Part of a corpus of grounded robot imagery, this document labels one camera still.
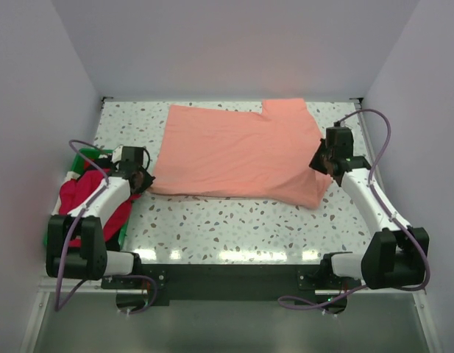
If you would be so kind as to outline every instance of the gray wall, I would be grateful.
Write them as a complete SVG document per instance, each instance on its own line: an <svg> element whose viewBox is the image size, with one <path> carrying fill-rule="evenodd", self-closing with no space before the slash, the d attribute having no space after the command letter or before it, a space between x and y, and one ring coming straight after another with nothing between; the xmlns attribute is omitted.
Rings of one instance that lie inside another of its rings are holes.
<svg viewBox="0 0 454 353"><path fill-rule="evenodd" d="M130 99L348 99L418 0L53 0L91 80Z"/></svg>
<svg viewBox="0 0 454 353"><path fill-rule="evenodd" d="M389 198L430 233L428 298L454 352L454 0L421 0L364 100L394 134L381 165ZM367 116L374 146L385 127Z"/></svg>
<svg viewBox="0 0 454 353"><path fill-rule="evenodd" d="M49 0L0 0L0 352L21 344L69 138L91 140L98 95Z"/></svg>

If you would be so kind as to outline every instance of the white speckled tabletop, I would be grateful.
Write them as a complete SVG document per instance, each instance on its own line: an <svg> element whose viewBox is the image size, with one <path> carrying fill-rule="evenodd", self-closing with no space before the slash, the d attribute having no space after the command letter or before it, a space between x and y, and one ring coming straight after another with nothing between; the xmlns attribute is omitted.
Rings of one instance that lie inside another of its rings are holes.
<svg viewBox="0 0 454 353"><path fill-rule="evenodd" d="M106 101L95 137L99 147L145 146L157 161L171 104L261 111L259 101ZM324 133L355 110L347 103L308 103ZM358 119L351 118L355 154L367 154ZM134 203L124 250L144 263L318 263L328 252L364 253L366 224L350 197L333 183L318 210L264 199L216 199L147 193Z"/></svg>

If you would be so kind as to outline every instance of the gray floor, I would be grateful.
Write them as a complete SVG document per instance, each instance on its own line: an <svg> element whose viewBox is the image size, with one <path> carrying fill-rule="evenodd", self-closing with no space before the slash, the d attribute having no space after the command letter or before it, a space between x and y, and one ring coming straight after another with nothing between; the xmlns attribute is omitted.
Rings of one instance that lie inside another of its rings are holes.
<svg viewBox="0 0 454 353"><path fill-rule="evenodd" d="M337 319L275 302L172 302L125 318L115 295L49 301L36 352L428 352L408 294L356 294Z"/></svg>

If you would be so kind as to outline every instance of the towel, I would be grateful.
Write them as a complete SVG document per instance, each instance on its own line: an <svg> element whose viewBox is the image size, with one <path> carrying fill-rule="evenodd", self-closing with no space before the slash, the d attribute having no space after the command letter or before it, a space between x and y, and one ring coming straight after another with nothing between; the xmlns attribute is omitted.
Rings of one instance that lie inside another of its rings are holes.
<svg viewBox="0 0 454 353"><path fill-rule="evenodd" d="M172 105L151 192L316 209L331 183L308 167L320 138L303 99L265 100L261 113Z"/></svg>

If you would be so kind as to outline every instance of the green basket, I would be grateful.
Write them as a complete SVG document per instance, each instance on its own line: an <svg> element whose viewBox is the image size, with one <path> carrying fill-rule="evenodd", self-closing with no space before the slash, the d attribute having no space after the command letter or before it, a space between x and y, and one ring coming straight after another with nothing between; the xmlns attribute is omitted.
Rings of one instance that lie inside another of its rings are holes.
<svg viewBox="0 0 454 353"><path fill-rule="evenodd" d="M79 150L82 154L84 154L87 158L91 160L95 160L99 157L101 152L98 149L80 149ZM112 153L112 149L104 149L103 150L106 153ZM74 171L75 173L82 174L82 172L85 170L85 160L81 158L78 154L73 160L73 164L71 165L71 171ZM127 234L127 227L129 226L129 220L125 222L125 224L122 226L121 231L118 234L118 244L120 245L121 249L122 246L124 245L124 240L125 240L125 235ZM47 233L43 236L43 245L47 246Z"/></svg>

